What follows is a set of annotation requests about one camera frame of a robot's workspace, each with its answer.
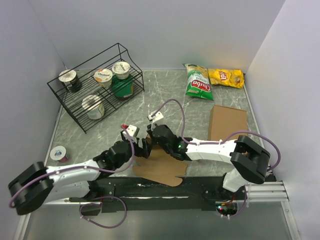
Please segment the aluminium rail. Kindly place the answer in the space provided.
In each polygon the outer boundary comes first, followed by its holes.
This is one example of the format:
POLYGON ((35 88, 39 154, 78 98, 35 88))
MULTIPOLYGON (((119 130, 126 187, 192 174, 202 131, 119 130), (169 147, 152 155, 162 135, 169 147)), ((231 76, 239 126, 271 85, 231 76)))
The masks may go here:
POLYGON ((112 177, 98 181, 82 181, 65 186, 54 187, 33 205, 43 205, 67 199, 70 202, 93 202, 98 197, 118 197, 134 200, 192 200, 195 198, 213 202, 228 202, 232 199, 254 201, 285 201, 288 196, 281 182, 247 184, 236 192, 219 188, 214 177, 183 178, 178 186, 171 187, 151 180, 137 177, 112 177))

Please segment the dark yogurt cup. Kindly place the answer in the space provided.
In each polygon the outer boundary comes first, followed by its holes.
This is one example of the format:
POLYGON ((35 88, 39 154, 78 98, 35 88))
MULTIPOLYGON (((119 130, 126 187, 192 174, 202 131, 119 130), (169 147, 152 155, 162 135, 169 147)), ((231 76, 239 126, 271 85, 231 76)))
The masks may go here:
POLYGON ((66 69, 62 71, 58 79, 67 87, 70 93, 76 93, 82 88, 82 83, 75 70, 66 69))

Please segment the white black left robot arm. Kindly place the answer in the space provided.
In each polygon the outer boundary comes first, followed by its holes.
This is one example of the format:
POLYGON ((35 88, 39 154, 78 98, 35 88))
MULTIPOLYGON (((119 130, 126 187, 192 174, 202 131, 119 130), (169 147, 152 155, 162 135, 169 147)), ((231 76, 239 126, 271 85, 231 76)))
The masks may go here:
POLYGON ((60 199, 94 201, 99 188, 91 182, 127 170, 134 157, 150 156, 152 145, 145 138, 136 137, 131 130, 122 130, 121 137, 109 149, 82 163, 66 166, 33 163, 8 184, 9 207, 22 216, 60 199))

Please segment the green Chobani yogurt cup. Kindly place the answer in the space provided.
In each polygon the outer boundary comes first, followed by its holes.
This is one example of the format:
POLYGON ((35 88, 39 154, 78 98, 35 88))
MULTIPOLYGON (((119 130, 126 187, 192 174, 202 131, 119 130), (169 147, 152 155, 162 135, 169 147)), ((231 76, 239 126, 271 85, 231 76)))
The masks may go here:
POLYGON ((129 63, 125 61, 119 61, 112 66, 111 70, 115 73, 119 80, 125 80, 129 77, 130 68, 131 66, 129 63))

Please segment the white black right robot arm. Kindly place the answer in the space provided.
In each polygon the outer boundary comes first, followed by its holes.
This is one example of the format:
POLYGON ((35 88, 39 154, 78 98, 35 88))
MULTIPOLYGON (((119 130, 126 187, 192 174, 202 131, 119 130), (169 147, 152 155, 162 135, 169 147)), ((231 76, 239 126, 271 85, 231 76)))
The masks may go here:
POLYGON ((270 153, 246 135, 227 141, 204 141, 192 137, 183 139, 165 124, 150 124, 147 133, 153 143, 176 160, 208 160, 233 165, 233 169, 223 175, 223 182, 218 187, 223 199, 230 199, 248 183, 265 182, 270 153))

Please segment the green Chuba chips bag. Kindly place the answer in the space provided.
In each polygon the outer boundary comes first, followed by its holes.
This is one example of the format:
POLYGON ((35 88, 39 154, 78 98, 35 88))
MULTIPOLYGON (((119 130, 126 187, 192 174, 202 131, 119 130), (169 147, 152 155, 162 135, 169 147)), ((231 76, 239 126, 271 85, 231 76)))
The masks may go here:
POLYGON ((186 96, 213 101, 211 83, 206 67, 184 63, 187 71, 186 96))

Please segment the purple yogurt cup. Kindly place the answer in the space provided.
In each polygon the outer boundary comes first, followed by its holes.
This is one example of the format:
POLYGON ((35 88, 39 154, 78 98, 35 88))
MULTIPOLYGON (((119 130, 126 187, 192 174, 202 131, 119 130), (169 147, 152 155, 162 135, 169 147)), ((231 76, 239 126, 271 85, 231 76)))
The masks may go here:
POLYGON ((68 159, 68 153, 64 146, 56 146, 54 147, 49 154, 50 158, 59 163, 65 163, 68 159))

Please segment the yellow Lays chips bag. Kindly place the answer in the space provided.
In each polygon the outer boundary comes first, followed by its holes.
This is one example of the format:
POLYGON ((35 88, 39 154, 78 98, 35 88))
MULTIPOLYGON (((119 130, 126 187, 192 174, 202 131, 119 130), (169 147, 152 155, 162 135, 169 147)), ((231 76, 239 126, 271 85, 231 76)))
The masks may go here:
POLYGON ((209 68, 208 77, 212 85, 242 89, 245 83, 244 74, 239 69, 209 68))

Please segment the folded brown cardboard box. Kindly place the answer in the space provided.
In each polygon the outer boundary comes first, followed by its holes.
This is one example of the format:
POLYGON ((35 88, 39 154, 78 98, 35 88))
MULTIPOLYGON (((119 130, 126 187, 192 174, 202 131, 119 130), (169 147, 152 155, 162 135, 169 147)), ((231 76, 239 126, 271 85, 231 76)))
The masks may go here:
POLYGON ((237 131, 247 131, 247 111, 222 105, 214 105, 210 111, 209 141, 225 140, 237 131))

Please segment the orange Chobani yogurt cup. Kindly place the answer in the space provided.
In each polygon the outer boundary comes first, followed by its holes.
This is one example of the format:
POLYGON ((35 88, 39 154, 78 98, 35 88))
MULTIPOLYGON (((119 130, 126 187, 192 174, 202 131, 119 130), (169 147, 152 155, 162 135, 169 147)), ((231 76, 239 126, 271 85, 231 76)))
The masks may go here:
POLYGON ((109 69, 99 69, 94 73, 94 79, 103 88, 108 89, 112 84, 113 72, 109 69))

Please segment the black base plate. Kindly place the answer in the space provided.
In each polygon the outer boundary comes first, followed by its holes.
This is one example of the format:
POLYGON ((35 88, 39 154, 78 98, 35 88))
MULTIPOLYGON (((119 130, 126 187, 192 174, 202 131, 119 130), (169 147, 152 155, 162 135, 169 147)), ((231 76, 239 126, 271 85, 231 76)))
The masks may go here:
POLYGON ((216 203, 243 200, 245 188, 228 193, 221 176, 186 176, 178 186, 168 186, 141 177, 108 177, 89 182, 85 197, 71 197, 72 203, 100 201, 102 213, 122 211, 193 210, 215 211, 216 203))

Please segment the green snack packet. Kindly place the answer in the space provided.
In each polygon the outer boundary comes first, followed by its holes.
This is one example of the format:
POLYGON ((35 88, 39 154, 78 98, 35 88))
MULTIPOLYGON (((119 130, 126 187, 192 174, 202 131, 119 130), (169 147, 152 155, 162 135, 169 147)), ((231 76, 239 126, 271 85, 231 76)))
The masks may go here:
POLYGON ((112 77, 111 90, 116 98, 124 100, 133 95, 133 78, 129 75, 125 79, 119 79, 116 75, 112 77))

